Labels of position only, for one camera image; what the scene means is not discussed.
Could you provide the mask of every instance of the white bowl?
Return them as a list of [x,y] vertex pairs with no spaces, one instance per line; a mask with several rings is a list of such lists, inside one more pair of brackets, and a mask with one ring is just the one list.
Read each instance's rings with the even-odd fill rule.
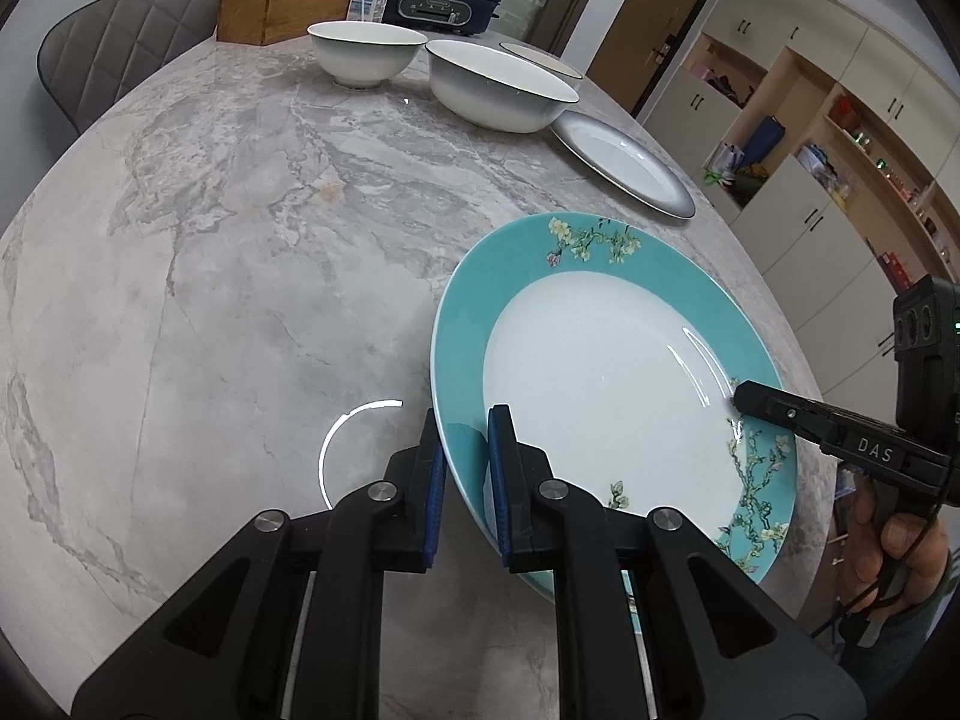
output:
[[426,35],[381,22],[323,22],[307,29],[320,66],[350,89],[370,89],[409,65]]
[[560,80],[565,81],[571,89],[576,89],[584,79],[584,74],[571,68],[566,62],[560,61],[552,53],[541,52],[522,43],[507,43],[506,41],[502,42],[500,47],[506,52],[515,53],[520,58],[551,71],[554,76],[558,76]]
[[536,132],[580,100],[557,76],[510,53],[459,40],[431,40],[426,50],[437,100],[480,127]]

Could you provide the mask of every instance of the tissue box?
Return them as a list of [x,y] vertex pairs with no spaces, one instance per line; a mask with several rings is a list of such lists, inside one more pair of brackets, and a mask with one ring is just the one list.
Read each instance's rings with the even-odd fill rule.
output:
[[350,0],[220,0],[217,40],[268,46],[347,15]]

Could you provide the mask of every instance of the plate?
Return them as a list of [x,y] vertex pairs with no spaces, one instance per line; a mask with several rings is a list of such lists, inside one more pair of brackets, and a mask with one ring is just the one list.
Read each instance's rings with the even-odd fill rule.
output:
[[578,73],[578,71],[571,68],[568,64],[566,64],[566,62],[560,61],[557,57],[552,55],[552,53],[539,52],[536,49],[531,49],[531,47],[521,45],[520,43],[501,42],[500,47],[501,49],[507,50],[510,53],[515,53],[517,56],[526,59],[528,62],[533,62],[535,65],[539,65],[541,68],[551,71],[551,73],[556,73],[558,76],[563,76],[565,79],[571,79],[573,81],[582,81],[584,79],[582,73]]
[[[496,546],[487,410],[613,509],[673,506],[755,580],[786,538],[792,434],[733,408],[737,380],[780,386],[747,317],[702,269],[621,221],[522,218],[484,237],[446,286],[430,350],[451,473]],[[552,594],[549,572],[528,575]]]
[[551,124],[564,146],[627,194],[671,217],[691,218],[693,197],[646,146],[608,124],[565,111]]

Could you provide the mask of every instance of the brown door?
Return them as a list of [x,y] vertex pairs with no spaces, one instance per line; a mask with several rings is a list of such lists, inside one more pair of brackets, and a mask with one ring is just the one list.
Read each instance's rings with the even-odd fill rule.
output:
[[587,76],[628,111],[680,40],[699,0],[625,0]]

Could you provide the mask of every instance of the screw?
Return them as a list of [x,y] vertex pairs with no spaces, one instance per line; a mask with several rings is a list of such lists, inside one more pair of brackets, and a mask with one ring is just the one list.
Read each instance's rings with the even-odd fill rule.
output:
[[272,533],[280,529],[284,519],[283,512],[277,509],[267,509],[266,512],[261,512],[256,516],[256,519],[253,520],[253,527],[261,533]]
[[392,482],[376,482],[367,488],[367,495],[374,501],[392,501],[397,495],[397,485]]
[[545,482],[541,482],[539,491],[548,501],[562,501],[563,498],[566,498],[566,494],[570,492],[570,488],[559,479],[547,479]]
[[676,509],[657,509],[654,512],[654,525],[664,531],[675,531],[683,525],[683,514]]

